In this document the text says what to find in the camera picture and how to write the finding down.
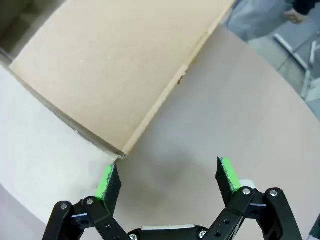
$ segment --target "floor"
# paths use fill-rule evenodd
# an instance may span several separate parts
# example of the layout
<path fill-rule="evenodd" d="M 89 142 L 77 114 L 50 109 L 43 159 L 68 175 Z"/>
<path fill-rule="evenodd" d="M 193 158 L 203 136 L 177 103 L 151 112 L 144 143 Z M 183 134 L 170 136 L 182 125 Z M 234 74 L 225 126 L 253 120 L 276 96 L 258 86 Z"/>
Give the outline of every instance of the floor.
<path fill-rule="evenodd" d="M 12 24 L 7 34 L 0 39 L 0 61 L 7 63 L 12 62 L 37 30 L 65 1 L 66 0 L 34 0 Z M 289 30 L 285 29 L 284 33 L 286 33 L 286 31 L 290 32 L 290 28 L 292 27 L 293 26 L 289 25 L 287 27 Z M 248 44 L 271 64 L 298 94 L 301 93 L 305 78 L 304 70 L 289 57 L 288 53 L 273 40 L 272 36 L 255 39 Z M 314 101 L 312 106 L 318 106 L 320 103 L 320 90 L 313 90 L 311 95 L 312 101 Z M 320 106 L 314 109 L 312 109 L 313 112 L 320 119 Z"/>

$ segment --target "white table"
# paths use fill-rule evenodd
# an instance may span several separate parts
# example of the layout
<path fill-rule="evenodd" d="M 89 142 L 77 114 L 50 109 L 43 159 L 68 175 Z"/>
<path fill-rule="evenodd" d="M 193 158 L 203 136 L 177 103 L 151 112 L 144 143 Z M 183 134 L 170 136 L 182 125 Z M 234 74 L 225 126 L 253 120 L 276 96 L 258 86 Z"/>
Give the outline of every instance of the white table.
<path fill-rule="evenodd" d="M 259 191 L 283 189 L 306 238 L 320 213 L 319 142 L 318 120 L 287 82 L 218 28 L 130 156 L 118 162 L 114 217 L 126 231 L 209 227 L 224 208 L 215 180 L 222 156 Z M 99 237 L 89 229 L 83 239 Z M 236 239 L 262 234 L 247 220 Z"/>

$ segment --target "brown cardboard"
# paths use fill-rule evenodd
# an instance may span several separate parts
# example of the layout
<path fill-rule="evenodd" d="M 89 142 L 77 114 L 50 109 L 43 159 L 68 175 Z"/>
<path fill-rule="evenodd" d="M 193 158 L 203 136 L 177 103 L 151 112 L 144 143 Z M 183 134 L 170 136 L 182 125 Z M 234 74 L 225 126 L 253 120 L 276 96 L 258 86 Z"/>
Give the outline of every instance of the brown cardboard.
<path fill-rule="evenodd" d="M 71 127 L 124 156 L 233 0 L 69 0 L 11 69 Z"/>

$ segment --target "screw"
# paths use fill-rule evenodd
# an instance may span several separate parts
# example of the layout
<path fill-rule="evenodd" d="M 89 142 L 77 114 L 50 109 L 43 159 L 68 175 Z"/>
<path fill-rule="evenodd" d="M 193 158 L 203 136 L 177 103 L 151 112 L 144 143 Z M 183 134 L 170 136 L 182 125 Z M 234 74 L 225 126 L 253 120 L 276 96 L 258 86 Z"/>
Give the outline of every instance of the screw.
<path fill-rule="evenodd" d="M 91 205 L 93 204 L 94 201 L 92 200 L 92 198 L 88 198 L 88 200 L 86 201 L 86 204 Z"/>
<path fill-rule="evenodd" d="M 272 197 L 275 197 L 275 196 L 278 195 L 278 193 L 277 193 L 276 190 L 271 190 L 271 191 L 270 191 L 270 194 L 271 194 Z"/>
<path fill-rule="evenodd" d="M 249 188 L 245 188 L 245 189 L 243 189 L 242 193 L 243 193 L 244 195 L 249 195 L 251 192 L 250 192 L 250 189 L 249 189 Z"/>
<path fill-rule="evenodd" d="M 129 237 L 131 238 L 131 240 L 138 240 L 137 235 L 130 234 Z"/>
<path fill-rule="evenodd" d="M 68 207 L 67 204 L 65 204 L 65 203 L 62 203 L 62 204 L 61 204 L 61 209 L 66 209 L 67 207 Z"/>
<path fill-rule="evenodd" d="M 199 233 L 199 238 L 202 239 L 206 235 L 207 231 L 203 230 Z"/>

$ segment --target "green tape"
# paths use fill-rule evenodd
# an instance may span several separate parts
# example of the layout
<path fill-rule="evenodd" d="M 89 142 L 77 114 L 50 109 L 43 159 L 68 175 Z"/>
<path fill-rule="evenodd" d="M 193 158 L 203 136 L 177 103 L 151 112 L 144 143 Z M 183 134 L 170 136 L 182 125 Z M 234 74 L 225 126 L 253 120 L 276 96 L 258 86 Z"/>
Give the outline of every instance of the green tape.
<path fill-rule="evenodd" d="M 105 198 L 113 170 L 114 170 L 114 165 L 109 165 L 106 167 L 103 177 L 101 178 L 100 184 L 95 191 L 95 196 L 97 199 L 103 200 Z"/>
<path fill-rule="evenodd" d="M 223 158 L 221 162 L 222 162 L 223 170 L 228 178 L 230 189 L 234 193 L 241 188 L 241 184 L 238 179 L 238 176 L 234 168 L 232 167 L 232 164 L 229 158 Z"/>

